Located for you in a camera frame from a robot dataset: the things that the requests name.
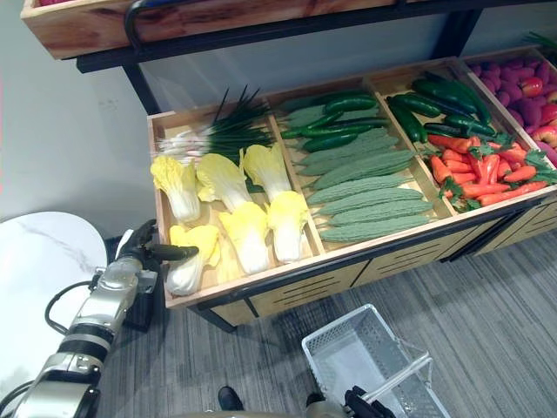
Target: carrot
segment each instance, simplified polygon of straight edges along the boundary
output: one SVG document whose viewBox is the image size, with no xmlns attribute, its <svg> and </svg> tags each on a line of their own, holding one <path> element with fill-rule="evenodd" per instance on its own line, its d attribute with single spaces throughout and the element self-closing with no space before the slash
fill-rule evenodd
<svg viewBox="0 0 557 418">
<path fill-rule="evenodd" d="M 479 183 L 481 185 L 486 185 L 487 183 L 489 183 L 489 177 L 487 176 L 487 169 L 484 161 L 476 159 L 470 154 L 468 154 L 468 161 L 470 162 L 472 170 L 476 174 Z"/>
<path fill-rule="evenodd" d="M 532 165 L 525 165 L 519 168 L 516 172 L 507 174 L 505 176 L 505 181 L 508 183 L 513 183 L 515 181 L 529 180 L 536 175 L 536 172 L 536 167 Z"/>
<path fill-rule="evenodd" d="M 501 160 L 499 162 L 499 167 L 497 167 L 497 179 L 501 180 L 503 177 L 505 177 L 510 172 L 512 172 L 511 166 L 508 164 L 508 162 L 504 158 L 501 158 Z"/>
<path fill-rule="evenodd" d="M 513 172 L 516 172 L 517 170 L 519 170 L 523 166 L 522 163 L 518 163 L 518 162 L 514 162 L 514 163 L 509 162 L 508 164 L 511 166 L 511 170 Z"/>
<path fill-rule="evenodd" d="M 455 172 L 453 180 L 457 185 L 464 185 L 468 181 L 474 181 L 478 178 L 473 172 Z"/>
<path fill-rule="evenodd" d="M 470 137 L 470 141 L 472 142 L 472 146 L 481 145 L 480 137 L 476 137 L 475 135 L 473 137 Z"/>
<path fill-rule="evenodd" d="M 469 164 L 460 163 L 453 159 L 448 159 L 445 165 L 451 172 L 472 172 L 472 167 Z"/>
<path fill-rule="evenodd" d="M 443 155 L 441 156 L 441 159 L 445 161 L 445 164 L 449 160 L 458 161 L 460 163 L 467 162 L 466 157 L 464 155 L 459 154 L 458 152 L 453 151 L 450 148 L 447 148 L 443 151 Z"/>
<path fill-rule="evenodd" d="M 443 163 L 443 161 L 441 161 L 441 158 L 437 157 L 436 155 L 432 155 L 432 157 L 429 159 L 429 162 L 432 165 L 433 176 L 440 185 L 443 184 L 447 177 L 452 176 L 451 171 Z"/>
<path fill-rule="evenodd" d="M 473 199 L 485 194 L 506 192 L 510 188 L 510 185 L 501 183 L 495 183 L 494 185 L 462 185 L 462 192 L 465 198 Z"/>
<path fill-rule="evenodd" d="M 484 166 L 486 168 L 487 184 L 497 183 L 497 167 L 499 167 L 499 155 L 487 155 L 484 157 Z"/>
<path fill-rule="evenodd" d="M 537 190 L 543 189 L 547 183 L 545 181 L 533 181 L 532 183 L 526 183 L 510 192 L 495 193 L 495 194 L 484 194 L 479 196 L 478 200 L 482 206 L 489 206 L 495 203 L 502 202 L 503 200 L 518 198 L 523 194 L 530 192 L 535 192 Z"/>
<path fill-rule="evenodd" d="M 488 144 L 495 150 L 500 150 L 501 145 L 494 142 L 488 142 Z M 499 151 L 498 154 L 506 159 L 510 163 L 524 163 L 526 159 L 527 152 L 522 148 L 511 148 L 510 150 Z"/>
<path fill-rule="evenodd" d="M 450 138 L 429 134 L 427 140 L 433 145 L 443 146 L 461 154 L 466 154 L 468 148 L 472 146 L 472 141 L 468 138 Z"/>
</svg>

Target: black shoe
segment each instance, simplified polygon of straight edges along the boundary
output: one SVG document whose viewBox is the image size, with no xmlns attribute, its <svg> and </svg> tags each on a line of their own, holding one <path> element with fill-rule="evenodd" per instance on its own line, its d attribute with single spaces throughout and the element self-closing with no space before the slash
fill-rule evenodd
<svg viewBox="0 0 557 418">
<path fill-rule="evenodd" d="M 325 400 L 325 397 L 322 394 L 318 394 L 316 392 L 313 392 L 312 394 L 309 394 L 307 396 L 307 400 L 305 401 L 305 407 L 307 408 L 315 402 L 321 402 L 321 401 L 324 401 L 324 400 Z"/>
<path fill-rule="evenodd" d="M 218 403 L 223 411 L 243 411 L 244 405 L 238 394 L 229 386 L 223 386 L 218 391 Z"/>
</svg>

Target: shelf leg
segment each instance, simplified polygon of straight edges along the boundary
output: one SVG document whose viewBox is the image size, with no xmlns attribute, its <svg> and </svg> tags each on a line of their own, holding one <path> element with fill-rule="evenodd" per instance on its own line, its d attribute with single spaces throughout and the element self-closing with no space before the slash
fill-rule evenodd
<svg viewBox="0 0 557 418">
<path fill-rule="evenodd" d="M 204 320 L 209 321 L 212 325 L 219 327 L 227 333 L 236 331 L 236 327 L 223 320 L 220 316 L 214 313 L 211 309 L 199 309 L 197 306 L 192 306 L 190 309 L 197 315 L 201 316 Z"/>
<path fill-rule="evenodd" d="M 431 59 L 459 56 L 482 11 L 483 9 L 475 9 L 449 13 Z"/>
<path fill-rule="evenodd" d="M 160 107 L 158 107 L 157 100 L 145 79 L 144 73 L 141 71 L 139 64 L 126 64 L 122 65 L 125 75 L 128 76 L 133 90 L 141 100 L 141 104 L 145 108 L 148 115 L 156 115 L 160 113 Z"/>
</svg>

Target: purple sweet potato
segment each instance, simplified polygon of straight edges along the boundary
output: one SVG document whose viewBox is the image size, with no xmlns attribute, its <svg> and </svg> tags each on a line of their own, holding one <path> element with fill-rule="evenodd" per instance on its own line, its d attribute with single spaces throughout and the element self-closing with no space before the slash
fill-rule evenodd
<svg viewBox="0 0 557 418">
<path fill-rule="evenodd" d="M 540 65 L 540 59 L 539 58 L 534 58 L 534 57 L 526 57 L 524 58 L 524 66 L 525 67 L 530 67 L 530 68 L 538 68 L 538 65 Z"/>
<path fill-rule="evenodd" d="M 534 68 L 530 68 L 530 67 L 523 67 L 516 70 L 516 74 L 519 76 L 519 80 L 533 77 L 534 73 L 535 73 Z"/>
<path fill-rule="evenodd" d="M 481 73 L 481 78 L 489 78 L 495 86 L 495 91 L 501 88 L 501 79 L 495 71 L 483 71 Z"/>
<path fill-rule="evenodd" d="M 482 68 L 484 71 L 494 72 L 497 77 L 501 74 L 501 67 L 497 63 L 486 62 L 483 63 Z"/>
<path fill-rule="evenodd" d="M 540 126 L 541 108 L 532 99 L 522 98 L 518 109 L 526 126 Z"/>
<path fill-rule="evenodd" d="M 519 68 L 522 68 L 524 66 L 524 60 L 522 58 L 511 59 L 510 61 L 507 61 L 503 66 L 512 68 L 513 70 L 518 70 Z"/>
<path fill-rule="evenodd" d="M 514 70 L 506 67 L 501 70 L 501 80 L 517 84 L 519 82 L 519 75 Z"/>
<path fill-rule="evenodd" d="M 546 96 L 549 93 L 553 93 L 554 91 L 557 91 L 557 84 L 544 84 L 541 94 Z"/>
<path fill-rule="evenodd" d="M 536 69 L 535 75 L 537 78 L 541 80 L 543 84 L 549 83 L 549 63 L 544 61 L 540 64 L 540 66 Z"/>
<path fill-rule="evenodd" d="M 532 98 L 532 101 L 538 106 L 543 106 L 547 103 L 545 96 L 536 96 L 535 98 Z"/>
<path fill-rule="evenodd" d="M 525 127 L 524 130 L 528 135 L 532 135 L 535 132 L 535 130 L 538 129 L 539 127 L 540 127 L 539 125 L 529 125 Z"/>
<path fill-rule="evenodd" d="M 522 118 L 522 116 L 515 110 L 513 109 L 508 109 L 508 112 L 513 115 L 513 118 L 516 119 L 516 121 L 519 123 L 520 126 L 524 127 L 524 119 Z"/>
<path fill-rule="evenodd" d="M 511 97 L 508 95 L 508 93 L 506 91 L 498 91 L 497 94 L 495 95 L 497 96 L 497 99 L 501 102 L 502 105 L 504 105 L 505 107 L 508 106 L 509 103 L 511 103 Z"/>
<path fill-rule="evenodd" d="M 481 76 L 481 65 L 475 64 L 470 67 L 470 70 L 477 76 Z"/>
<path fill-rule="evenodd" d="M 501 82 L 501 89 L 506 91 L 511 98 L 511 103 L 522 98 L 522 90 L 515 83 L 510 83 L 508 81 Z"/>
<path fill-rule="evenodd" d="M 480 80 L 483 84 L 486 85 L 487 89 L 495 94 L 495 84 L 489 78 L 480 77 Z"/>
</svg>

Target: black metal shelf frame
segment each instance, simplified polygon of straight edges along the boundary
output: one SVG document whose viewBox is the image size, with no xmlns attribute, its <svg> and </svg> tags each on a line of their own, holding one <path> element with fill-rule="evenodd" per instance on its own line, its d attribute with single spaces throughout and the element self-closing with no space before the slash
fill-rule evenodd
<svg viewBox="0 0 557 418">
<path fill-rule="evenodd" d="M 142 10 L 167 7 L 188 1 L 191 0 L 137 0 L 126 14 L 125 22 L 126 33 L 133 46 L 82 55 L 77 57 L 77 68 L 82 73 L 86 73 L 118 66 L 123 67 L 145 111 L 151 115 L 160 113 L 160 107 L 145 80 L 139 66 L 140 63 L 324 30 L 436 14 L 448 15 L 431 58 L 458 56 L 464 49 L 466 41 L 472 34 L 484 9 L 525 3 L 548 3 L 555 0 L 430 0 L 417 3 L 397 0 L 396 4 L 390 6 L 258 24 L 148 44 L 140 43 L 135 32 L 134 18 Z"/>
</svg>

